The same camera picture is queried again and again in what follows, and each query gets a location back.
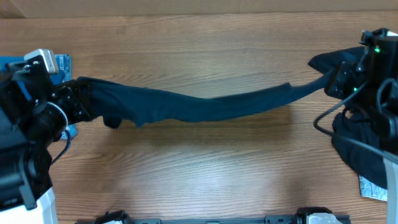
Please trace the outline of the dark navy t-shirt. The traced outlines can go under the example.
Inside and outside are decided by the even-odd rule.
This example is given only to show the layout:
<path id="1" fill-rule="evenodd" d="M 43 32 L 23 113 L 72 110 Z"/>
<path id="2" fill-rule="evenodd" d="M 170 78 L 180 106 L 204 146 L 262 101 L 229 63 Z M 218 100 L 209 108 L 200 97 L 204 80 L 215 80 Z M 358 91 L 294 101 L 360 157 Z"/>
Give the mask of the dark navy t-shirt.
<path id="1" fill-rule="evenodd" d="M 249 93 L 197 98 L 163 90 L 126 86 L 105 80 L 80 77 L 88 85 L 90 110 L 94 118 L 102 117 L 104 124 L 116 129 L 124 120 L 137 127 L 166 119 L 184 122 L 223 121 L 262 113 L 287 105 L 324 88 L 329 74 L 306 85 L 284 83 Z"/>

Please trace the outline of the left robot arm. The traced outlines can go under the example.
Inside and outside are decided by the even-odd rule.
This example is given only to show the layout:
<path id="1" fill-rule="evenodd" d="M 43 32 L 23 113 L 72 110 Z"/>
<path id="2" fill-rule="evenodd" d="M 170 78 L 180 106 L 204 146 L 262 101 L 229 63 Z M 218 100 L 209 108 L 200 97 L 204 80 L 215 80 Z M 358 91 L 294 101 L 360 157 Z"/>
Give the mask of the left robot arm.
<path id="1" fill-rule="evenodd" d="M 47 148 L 88 121 L 90 84 L 53 84 L 38 60 L 1 72 L 1 223 L 58 223 Z"/>

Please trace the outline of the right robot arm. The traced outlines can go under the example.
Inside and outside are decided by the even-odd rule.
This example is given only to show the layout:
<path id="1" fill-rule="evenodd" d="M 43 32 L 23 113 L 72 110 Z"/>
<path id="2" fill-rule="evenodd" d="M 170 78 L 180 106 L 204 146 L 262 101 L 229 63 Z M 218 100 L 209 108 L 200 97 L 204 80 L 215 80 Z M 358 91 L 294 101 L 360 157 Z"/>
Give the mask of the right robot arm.
<path id="1" fill-rule="evenodd" d="M 387 177 L 387 222 L 397 223 L 397 34 L 387 28 L 364 30 L 364 55 L 357 63 L 341 62 L 325 88 L 328 96 L 349 104 L 370 121 L 380 148 L 335 134 L 334 138 L 383 158 Z"/>

